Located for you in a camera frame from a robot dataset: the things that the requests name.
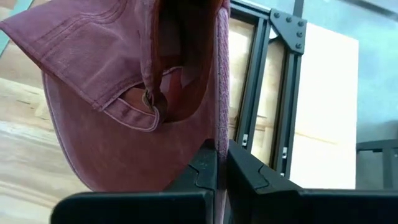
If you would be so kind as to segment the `black aluminium table frame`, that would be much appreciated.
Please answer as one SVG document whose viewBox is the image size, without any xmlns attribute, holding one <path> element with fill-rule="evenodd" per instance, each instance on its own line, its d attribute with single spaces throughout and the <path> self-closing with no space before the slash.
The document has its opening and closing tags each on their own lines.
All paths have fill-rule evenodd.
<svg viewBox="0 0 398 224">
<path fill-rule="evenodd" d="M 269 44 L 280 40 L 285 47 L 282 83 L 277 91 L 276 130 L 271 142 L 270 167 L 286 178 L 290 176 L 292 162 L 300 69 L 307 28 L 307 21 L 300 17 L 302 6 L 303 0 L 299 0 L 293 14 L 288 14 L 277 9 L 255 6 L 244 0 L 231 0 L 232 17 L 254 26 L 236 131 L 237 142 L 247 150 L 251 150 L 254 144 L 254 114 L 260 104 L 260 82 L 266 74 Z"/>
</svg>

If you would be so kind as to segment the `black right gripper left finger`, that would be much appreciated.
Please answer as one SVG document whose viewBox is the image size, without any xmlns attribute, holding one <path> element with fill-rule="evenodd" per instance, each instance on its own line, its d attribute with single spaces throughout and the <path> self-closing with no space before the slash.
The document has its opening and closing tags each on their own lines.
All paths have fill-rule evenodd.
<svg viewBox="0 0 398 224">
<path fill-rule="evenodd" d="M 215 224 L 216 191 L 217 151 L 207 139 L 165 190 L 74 194 L 55 206 L 51 224 Z"/>
</svg>

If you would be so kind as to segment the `dark grey metal stand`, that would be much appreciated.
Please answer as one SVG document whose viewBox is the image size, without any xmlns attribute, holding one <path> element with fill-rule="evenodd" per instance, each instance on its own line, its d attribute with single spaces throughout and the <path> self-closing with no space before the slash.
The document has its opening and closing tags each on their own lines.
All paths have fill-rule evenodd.
<svg viewBox="0 0 398 224">
<path fill-rule="evenodd" d="M 357 143 L 356 188 L 398 190 L 398 139 Z"/>
</svg>

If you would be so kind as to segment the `maroon baseball cap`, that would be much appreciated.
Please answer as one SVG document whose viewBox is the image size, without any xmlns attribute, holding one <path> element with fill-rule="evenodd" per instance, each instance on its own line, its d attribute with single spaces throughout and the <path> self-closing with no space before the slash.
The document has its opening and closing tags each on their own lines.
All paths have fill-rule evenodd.
<svg viewBox="0 0 398 224">
<path fill-rule="evenodd" d="M 161 191 L 207 139 L 226 201 L 229 0 L 51 0 L 0 22 L 40 68 L 78 178 L 100 192 Z"/>
</svg>

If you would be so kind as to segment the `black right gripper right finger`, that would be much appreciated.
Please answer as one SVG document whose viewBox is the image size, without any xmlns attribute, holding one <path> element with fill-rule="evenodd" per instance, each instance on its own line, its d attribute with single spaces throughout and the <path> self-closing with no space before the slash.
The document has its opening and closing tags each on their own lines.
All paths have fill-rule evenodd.
<svg viewBox="0 0 398 224">
<path fill-rule="evenodd" d="M 234 141 L 227 171 L 234 224 L 398 224 L 398 191 L 304 189 Z"/>
</svg>

